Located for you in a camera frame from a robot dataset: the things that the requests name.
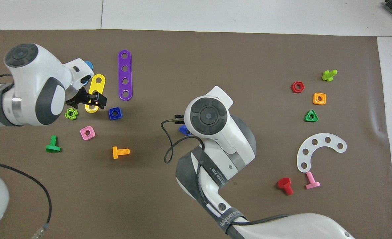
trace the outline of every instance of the lime green nut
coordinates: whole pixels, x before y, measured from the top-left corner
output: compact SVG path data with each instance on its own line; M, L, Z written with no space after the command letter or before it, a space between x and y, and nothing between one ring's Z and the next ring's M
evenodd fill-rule
M78 111L73 108L69 108L66 110L66 113L64 114L64 117L70 120L76 120L76 116L79 115Z
M323 80L327 80L327 82L331 82L336 74L337 74L337 70L325 71L323 72L323 76L321 78Z
M45 151L49 152L49 153L56 153L56 152L60 152L60 150L62 149L61 147L56 146L56 141L57 141L57 136L53 135L50 139L50 145L47 145L45 147Z

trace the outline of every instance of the blue nut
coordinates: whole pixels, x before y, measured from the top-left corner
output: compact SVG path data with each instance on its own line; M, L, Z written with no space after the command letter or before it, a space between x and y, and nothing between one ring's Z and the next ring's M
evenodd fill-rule
M181 127L179 127L178 131L185 134L186 136L191 135L190 131L187 129L187 126L185 124L183 124Z
M111 120L118 120L122 118L122 111L119 107L109 109L109 118Z

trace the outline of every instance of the toy bolt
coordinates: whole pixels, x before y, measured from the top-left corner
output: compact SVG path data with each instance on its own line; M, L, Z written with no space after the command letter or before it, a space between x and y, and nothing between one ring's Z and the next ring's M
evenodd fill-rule
M293 189L290 187L290 185L292 185L290 178L282 178L277 182L277 184L279 188L284 189L287 195L293 194Z
M130 153L129 148L118 149L116 146L112 147L114 152L114 159L118 159L118 156L128 155Z
M323 72L323 76L321 78L323 80L327 80L327 82L331 82L336 74L337 74L337 70L325 71Z
M57 136L53 135L50 139L50 145L47 145L45 147L45 151L49 152L49 153L56 153L56 152L60 152L60 150L62 149L61 147L57 147L56 146L56 141L57 141Z
M312 176L311 171L308 171L306 173L306 176L308 177L308 180L309 180L309 184L305 186L306 189L312 189L312 188L320 186L320 183L315 181L314 177Z

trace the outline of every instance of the brown mat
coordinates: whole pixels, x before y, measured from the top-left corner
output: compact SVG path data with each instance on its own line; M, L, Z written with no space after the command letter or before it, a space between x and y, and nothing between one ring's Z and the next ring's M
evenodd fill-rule
M232 206L249 220L320 213L355 238L392 239L392 171L375 37L0 31L0 74L8 73L4 54L25 42L42 45L62 62L89 60L107 79L105 110L89 114L81 105L76 121L61 116L47 127L0 128L0 162L41 180L52 196L45 239L228 238L175 179L178 158L197 142L180 144L165 165L169 142L160 128L215 85L232 97L230 112L246 122L258 144L255 160L220 191ZM123 49L133 60L128 102L117 95L117 54ZM322 72L333 69L335 80L323 82ZM301 94L290 90L296 80L305 84ZM326 105L312 103L315 92L327 94ZM108 109L117 106L124 117L110 121ZM318 122L303 121L310 109ZM88 125L96 137L83 141L79 130ZM183 136L177 128L167 125L175 140ZM321 186L306 190L296 153L316 133L333 133L348 149L317 150L312 172ZM59 137L61 153L45 152L51 135ZM131 154L113 160L112 146ZM0 169L0 177L11 196L0 239L30 238L46 220L45 195L17 173ZM293 195L276 188L282 177L292 179Z

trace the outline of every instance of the red hexagonal nut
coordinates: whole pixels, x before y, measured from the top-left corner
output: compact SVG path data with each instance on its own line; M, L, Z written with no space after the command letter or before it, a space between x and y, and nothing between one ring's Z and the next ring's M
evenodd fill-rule
M302 81L295 81L291 88L293 93L301 93L305 89L305 86Z

